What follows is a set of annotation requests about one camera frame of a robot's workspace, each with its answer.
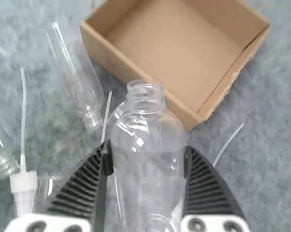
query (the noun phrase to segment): white spray nozzle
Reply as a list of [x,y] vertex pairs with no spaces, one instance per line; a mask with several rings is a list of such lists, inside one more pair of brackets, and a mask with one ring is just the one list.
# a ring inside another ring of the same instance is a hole
[[37,173],[36,171],[27,172],[25,157],[25,116],[26,116],[26,82],[24,69],[20,68],[23,86],[22,104],[22,125],[21,125],[21,155],[20,173],[10,176],[10,190],[14,195],[15,215],[20,217],[27,213],[32,213],[35,208]]

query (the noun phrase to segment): screw hole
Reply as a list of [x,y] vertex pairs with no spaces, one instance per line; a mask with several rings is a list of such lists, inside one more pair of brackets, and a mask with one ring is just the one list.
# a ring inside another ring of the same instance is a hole
[[36,221],[28,226],[26,232],[44,232],[46,226],[44,221]]
[[190,232],[203,232],[205,231],[205,225],[200,219],[193,218],[189,221],[188,229]]
[[82,229],[80,226],[73,225],[64,230],[64,232],[82,232]]
[[242,232],[241,226],[232,221],[225,222],[224,229],[228,232]]

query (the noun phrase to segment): clear plastic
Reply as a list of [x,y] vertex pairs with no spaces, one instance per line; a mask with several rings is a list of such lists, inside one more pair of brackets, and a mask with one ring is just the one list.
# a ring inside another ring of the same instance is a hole
[[59,74],[63,76],[67,94],[87,130],[102,125],[104,94],[81,37],[65,43],[57,22],[47,31],[51,51]]
[[37,210],[43,209],[51,193],[58,189],[62,176],[42,175],[38,177]]
[[0,179],[6,179],[19,170],[15,158],[15,136],[9,123],[0,116]]
[[138,80],[127,89],[128,112],[111,131],[123,229],[179,231],[172,211],[185,192],[183,126],[166,109],[162,86]]
[[108,117],[107,130],[106,130],[107,138],[110,138],[111,136],[112,127],[116,124],[116,122],[120,119],[120,117],[122,117],[126,113],[128,113],[128,107],[127,107],[127,101],[124,101],[120,105],[118,105],[117,108]]

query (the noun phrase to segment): bottle bottom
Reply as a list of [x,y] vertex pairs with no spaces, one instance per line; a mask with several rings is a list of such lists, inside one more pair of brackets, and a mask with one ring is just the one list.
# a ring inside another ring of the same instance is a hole
[[170,220],[160,214],[150,214],[145,232],[175,232]]

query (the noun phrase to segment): bottle neck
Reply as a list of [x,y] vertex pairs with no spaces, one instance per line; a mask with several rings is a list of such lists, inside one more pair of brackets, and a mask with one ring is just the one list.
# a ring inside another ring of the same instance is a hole
[[128,110],[138,114],[154,114],[166,109],[162,85],[149,84],[145,80],[127,85]]

